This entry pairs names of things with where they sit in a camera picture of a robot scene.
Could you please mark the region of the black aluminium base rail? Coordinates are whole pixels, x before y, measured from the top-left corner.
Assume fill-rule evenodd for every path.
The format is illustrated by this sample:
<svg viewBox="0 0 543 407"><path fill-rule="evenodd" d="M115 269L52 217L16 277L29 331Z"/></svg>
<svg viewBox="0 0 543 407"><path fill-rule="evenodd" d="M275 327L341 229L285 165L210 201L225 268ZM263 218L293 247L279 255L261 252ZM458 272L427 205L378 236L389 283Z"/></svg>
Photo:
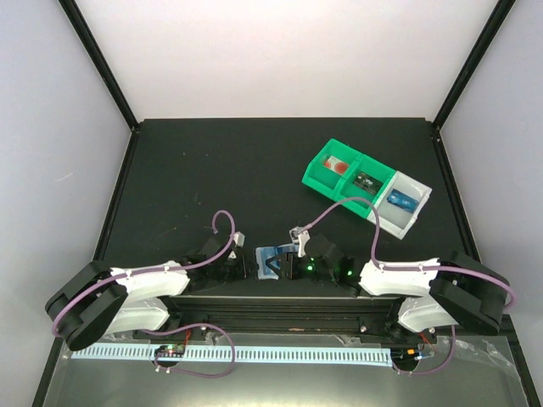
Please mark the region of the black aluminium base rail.
<svg viewBox="0 0 543 407"><path fill-rule="evenodd" d="M177 296L166 299L171 327L209 323L231 333L339 334L364 343L418 343L451 332L432 325L412 333L396 321L395 298L250 298Z"/></svg>

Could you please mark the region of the red card in bin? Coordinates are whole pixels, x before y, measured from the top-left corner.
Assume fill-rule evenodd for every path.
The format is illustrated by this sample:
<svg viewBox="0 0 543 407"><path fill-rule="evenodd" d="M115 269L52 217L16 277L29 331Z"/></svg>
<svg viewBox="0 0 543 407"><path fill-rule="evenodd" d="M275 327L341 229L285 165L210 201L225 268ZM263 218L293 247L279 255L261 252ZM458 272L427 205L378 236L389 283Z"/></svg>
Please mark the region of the red card in bin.
<svg viewBox="0 0 543 407"><path fill-rule="evenodd" d="M330 155L324 161L323 166L331 170L335 174L342 176L349 169L350 164L341 159L338 159L335 156Z"/></svg>

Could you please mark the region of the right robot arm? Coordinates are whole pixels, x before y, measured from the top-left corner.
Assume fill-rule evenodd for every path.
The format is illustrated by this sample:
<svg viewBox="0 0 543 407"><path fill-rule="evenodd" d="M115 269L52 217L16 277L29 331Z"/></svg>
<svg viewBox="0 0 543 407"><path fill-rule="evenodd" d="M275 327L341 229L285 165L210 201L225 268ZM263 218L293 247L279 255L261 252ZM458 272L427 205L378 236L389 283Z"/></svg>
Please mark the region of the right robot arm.
<svg viewBox="0 0 543 407"><path fill-rule="evenodd" d="M398 297L383 325L396 342L451 325L495 335L507 304L508 280L457 251L444 258L376 266L343 254L336 244L316 235L301 244L257 248L255 257L261 280L329 279L353 297Z"/></svg>

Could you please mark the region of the green plastic bin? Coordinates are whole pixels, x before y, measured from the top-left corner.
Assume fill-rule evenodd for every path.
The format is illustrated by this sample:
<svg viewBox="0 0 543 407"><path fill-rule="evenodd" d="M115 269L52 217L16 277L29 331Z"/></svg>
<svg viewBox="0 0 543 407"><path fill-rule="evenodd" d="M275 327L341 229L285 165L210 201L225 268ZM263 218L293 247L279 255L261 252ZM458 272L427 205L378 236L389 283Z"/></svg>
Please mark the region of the green plastic bin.
<svg viewBox="0 0 543 407"><path fill-rule="evenodd" d="M362 153L332 138L306 167L302 183L323 196L333 199L341 176L323 166L324 161L330 155L351 165L356 159L362 156Z"/></svg>
<svg viewBox="0 0 543 407"><path fill-rule="evenodd" d="M359 197L375 204L395 172L396 170L386 164L363 154L340 177L333 198L340 201Z"/></svg>

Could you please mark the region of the black corner frame post left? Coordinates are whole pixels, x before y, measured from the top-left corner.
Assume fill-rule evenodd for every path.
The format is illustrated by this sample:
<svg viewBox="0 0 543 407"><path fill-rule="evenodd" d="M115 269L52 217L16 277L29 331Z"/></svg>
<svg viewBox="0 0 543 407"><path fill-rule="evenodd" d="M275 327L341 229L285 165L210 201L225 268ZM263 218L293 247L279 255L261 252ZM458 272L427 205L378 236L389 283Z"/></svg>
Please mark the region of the black corner frame post left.
<svg viewBox="0 0 543 407"><path fill-rule="evenodd" d="M113 98L128 128L131 131L135 131L139 127L138 120L77 2L74 0L59 0L59 5L63 9L82 46L85 48L87 55L109 91L110 96Z"/></svg>

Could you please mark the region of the right controller board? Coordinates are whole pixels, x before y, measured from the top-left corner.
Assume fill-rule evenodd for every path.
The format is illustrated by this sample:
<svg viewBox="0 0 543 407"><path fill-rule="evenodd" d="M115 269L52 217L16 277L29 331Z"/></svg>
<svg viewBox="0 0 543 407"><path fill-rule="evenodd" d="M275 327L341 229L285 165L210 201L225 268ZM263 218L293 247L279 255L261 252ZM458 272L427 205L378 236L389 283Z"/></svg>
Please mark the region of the right controller board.
<svg viewBox="0 0 543 407"><path fill-rule="evenodd" d="M419 348L392 348L390 350L391 359L396 364L418 362L435 356L435 352Z"/></svg>

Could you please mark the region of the black corner frame post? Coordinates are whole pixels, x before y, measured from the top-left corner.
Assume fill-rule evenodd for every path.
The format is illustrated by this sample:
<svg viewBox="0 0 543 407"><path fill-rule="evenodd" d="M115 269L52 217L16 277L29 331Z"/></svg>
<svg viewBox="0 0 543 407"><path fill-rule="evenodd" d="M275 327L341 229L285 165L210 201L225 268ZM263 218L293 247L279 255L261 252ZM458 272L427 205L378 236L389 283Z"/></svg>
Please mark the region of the black corner frame post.
<svg viewBox="0 0 543 407"><path fill-rule="evenodd" d="M110 96L113 98L128 128L131 131L135 131L139 127L138 120L77 2L74 0L59 0L59 5L63 9L82 46L85 48L87 55L109 91Z"/></svg>
<svg viewBox="0 0 543 407"><path fill-rule="evenodd" d="M440 131L444 127L445 122L455 108L456 103L460 99L460 96L470 82L476 69L479 67L479 64L500 31L515 2L515 0L499 0L496 2L495 7L493 7L489 18L486 20L483 29L479 33L476 42L473 44L451 89L448 91L444 102L441 104L439 111L433 120L433 127L435 129Z"/></svg>

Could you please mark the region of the controller board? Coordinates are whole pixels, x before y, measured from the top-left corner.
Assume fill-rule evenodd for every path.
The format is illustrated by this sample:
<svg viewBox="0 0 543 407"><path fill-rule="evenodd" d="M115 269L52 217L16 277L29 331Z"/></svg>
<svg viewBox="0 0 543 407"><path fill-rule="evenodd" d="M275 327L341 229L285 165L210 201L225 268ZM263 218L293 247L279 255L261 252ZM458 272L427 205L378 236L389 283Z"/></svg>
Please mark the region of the controller board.
<svg viewBox="0 0 543 407"><path fill-rule="evenodd" d="M435 356L435 352L419 348L392 348L390 350L391 359L396 364L418 362Z"/></svg>
<svg viewBox="0 0 543 407"><path fill-rule="evenodd" d="M154 351L155 358L181 358L185 353L183 344L165 344L160 345Z"/></svg>

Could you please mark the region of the white plastic bin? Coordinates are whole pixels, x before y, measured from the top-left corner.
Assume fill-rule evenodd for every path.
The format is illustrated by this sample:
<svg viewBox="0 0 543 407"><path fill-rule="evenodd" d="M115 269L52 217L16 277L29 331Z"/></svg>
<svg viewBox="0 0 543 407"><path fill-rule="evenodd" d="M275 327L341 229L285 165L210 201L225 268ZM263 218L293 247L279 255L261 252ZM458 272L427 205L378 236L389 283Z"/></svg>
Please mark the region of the white plastic bin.
<svg viewBox="0 0 543 407"><path fill-rule="evenodd" d="M396 171L373 204L380 228L402 240L416 223L432 191L431 187Z"/></svg>

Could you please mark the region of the black corner frame post right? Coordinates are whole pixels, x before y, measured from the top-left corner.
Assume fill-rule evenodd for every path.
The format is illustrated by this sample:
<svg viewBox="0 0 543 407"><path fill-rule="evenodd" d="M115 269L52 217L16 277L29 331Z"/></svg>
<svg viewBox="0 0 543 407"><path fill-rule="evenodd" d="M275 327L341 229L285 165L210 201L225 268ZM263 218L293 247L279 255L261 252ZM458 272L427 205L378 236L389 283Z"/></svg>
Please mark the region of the black corner frame post right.
<svg viewBox="0 0 543 407"><path fill-rule="evenodd" d="M476 69L479 67L479 64L500 31L515 2L515 0L499 0L496 2L495 7L493 7L489 18L486 20L483 29L479 33L476 42L473 44L451 89L448 91L444 102L441 104L439 111L433 120L433 127L435 129L440 131L444 127L445 122L455 108L456 103L460 99L460 96L470 82Z"/></svg>

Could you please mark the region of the dark card in bin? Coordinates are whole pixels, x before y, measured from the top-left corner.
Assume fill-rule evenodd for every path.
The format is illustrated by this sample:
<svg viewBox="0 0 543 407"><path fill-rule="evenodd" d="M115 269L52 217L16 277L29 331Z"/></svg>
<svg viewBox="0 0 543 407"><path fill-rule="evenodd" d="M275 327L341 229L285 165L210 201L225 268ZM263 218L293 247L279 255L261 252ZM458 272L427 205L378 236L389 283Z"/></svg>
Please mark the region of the dark card in bin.
<svg viewBox="0 0 543 407"><path fill-rule="evenodd" d="M375 196L379 192L383 185L380 180L366 174L363 171L359 172L355 176L353 184L373 196Z"/></svg>

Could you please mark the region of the left controller board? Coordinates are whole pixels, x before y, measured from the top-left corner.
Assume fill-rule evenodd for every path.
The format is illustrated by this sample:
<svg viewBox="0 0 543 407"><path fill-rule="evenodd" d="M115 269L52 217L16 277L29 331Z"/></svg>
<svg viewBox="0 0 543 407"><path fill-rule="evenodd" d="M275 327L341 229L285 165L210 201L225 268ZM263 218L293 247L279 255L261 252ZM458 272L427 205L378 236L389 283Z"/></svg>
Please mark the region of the left controller board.
<svg viewBox="0 0 543 407"><path fill-rule="evenodd" d="M183 344L165 344L160 345L154 351L155 358L181 358L185 353Z"/></svg>

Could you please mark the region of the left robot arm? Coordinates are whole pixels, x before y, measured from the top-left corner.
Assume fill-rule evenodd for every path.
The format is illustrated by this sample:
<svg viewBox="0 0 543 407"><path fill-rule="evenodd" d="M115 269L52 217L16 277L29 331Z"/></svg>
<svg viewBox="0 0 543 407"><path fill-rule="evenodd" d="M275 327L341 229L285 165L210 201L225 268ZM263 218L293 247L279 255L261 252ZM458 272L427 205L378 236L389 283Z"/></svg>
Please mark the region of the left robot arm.
<svg viewBox="0 0 543 407"><path fill-rule="evenodd" d="M121 332L150 330L163 338L175 337L182 318L166 300L244 279L244 240L240 231L232 238L217 234L179 261L131 270L94 260L46 302L53 333L71 351Z"/></svg>

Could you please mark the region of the blue card in white bin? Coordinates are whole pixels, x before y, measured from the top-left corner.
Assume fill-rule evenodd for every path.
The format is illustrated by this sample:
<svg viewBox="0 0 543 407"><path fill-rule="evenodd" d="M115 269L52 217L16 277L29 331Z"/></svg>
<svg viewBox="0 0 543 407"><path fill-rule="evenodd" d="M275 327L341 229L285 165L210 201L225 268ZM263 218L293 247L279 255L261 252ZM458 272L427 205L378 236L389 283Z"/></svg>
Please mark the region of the blue card in white bin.
<svg viewBox="0 0 543 407"><path fill-rule="evenodd" d="M412 198L397 189L393 189L389 193L387 202L409 213L414 213L419 204L415 198Z"/></svg>

